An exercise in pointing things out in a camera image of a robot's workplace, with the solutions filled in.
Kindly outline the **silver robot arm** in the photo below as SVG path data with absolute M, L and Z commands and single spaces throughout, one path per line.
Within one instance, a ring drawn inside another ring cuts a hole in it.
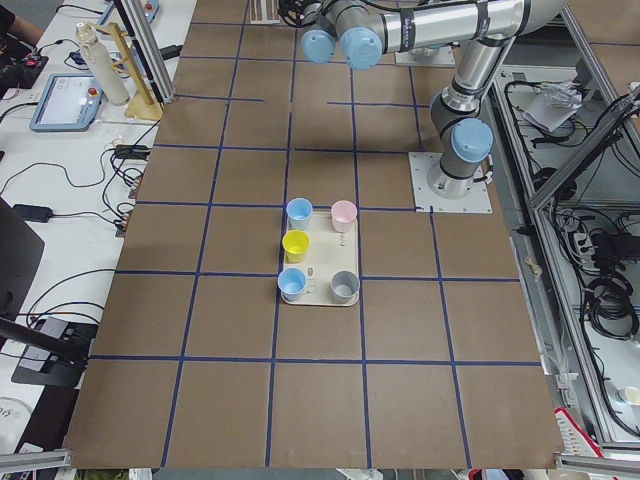
M 436 195 L 461 199 L 493 145 L 493 133 L 478 115 L 497 69 L 516 37 L 546 25 L 563 7 L 561 1 L 536 0 L 422 1 L 403 8 L 371 1 L 282 1 L 278 12 L 304 29 L 304 56 L 316 64 L 340 51 L 351 69 L 367 70 L 385 54 L 420 58 L 462 44 L 451 83 L 430 107 L 444 151 L 427 174 Z

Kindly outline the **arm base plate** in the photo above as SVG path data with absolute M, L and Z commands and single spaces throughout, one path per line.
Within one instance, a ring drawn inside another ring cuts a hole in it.
M 425 213 L 491 214 L 486 174 L 480 164 L 474 176 L 457 180 L 445 175 L 438 152 L 408 154 L 415 209 Z

